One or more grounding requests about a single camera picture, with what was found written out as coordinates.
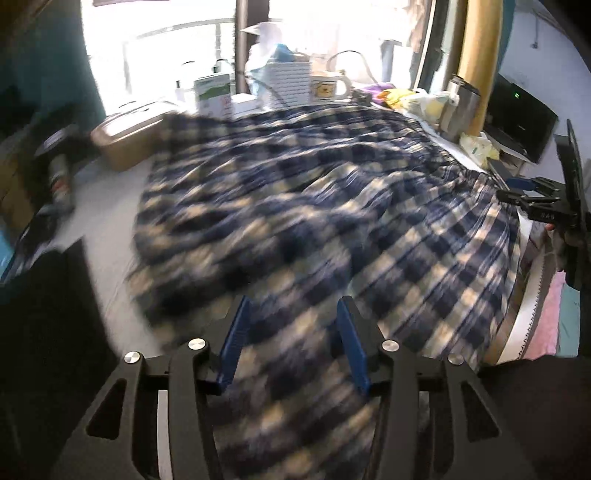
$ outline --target purple cloth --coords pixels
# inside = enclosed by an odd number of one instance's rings
[[[384,101],[381,98],[378,98],[378,94],[382,93],[384,90],[388,90],[389,88],[396,88],[393,83],[374,83],[373,85],[368,85],[367,87],[363,87],[362,90],[364,92],[371,93],[372,95],[372,102],[377,103],[378,105],[383,105]]]

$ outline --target white mug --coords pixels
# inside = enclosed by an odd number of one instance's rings
[[[337,82],[343,82],[346,87],[345,93],[336,94]],[[338,72],[312,72],[310,75],[310,100],[312,103],[330,103],[335,100],[342,100],[351,95],[353,89],[351,80]]]

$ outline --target curtain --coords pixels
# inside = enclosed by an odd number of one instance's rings
[[[42,115],[73,104],[77,123],[90,130],[105,110],[90,70],[80,0],[53,0],[19,34],[8,51],[12,80],[23,101]]]
[[[479,136],[496,75],[503,3],[468,0],[466,30],[458,75],[480,90],[480,105],[466,133]]]
[[[499,43],[499,58],[496,61],[496,72],[499,73],[501,64],[505,58],[505,52],[509,45],[509,37],[513,30],[513,17],[515,16],[515,0],[503,0],[503,27]]]

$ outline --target white container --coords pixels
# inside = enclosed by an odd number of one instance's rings
[[[250,113],[260,112],[260,100],[249,93],[237,93],[232,95],[232,113],[234,118],[240,118]]]

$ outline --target blue and white plaid fabric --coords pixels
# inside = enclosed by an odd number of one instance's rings
[[[360,477],[376,404],[331,357],[337,300],[416,352],[476,366],[515,281],[515,208],[392,111],[164,122],[128,283],[169,346],[253,300],[236,378],[210,402],[226,477]]]

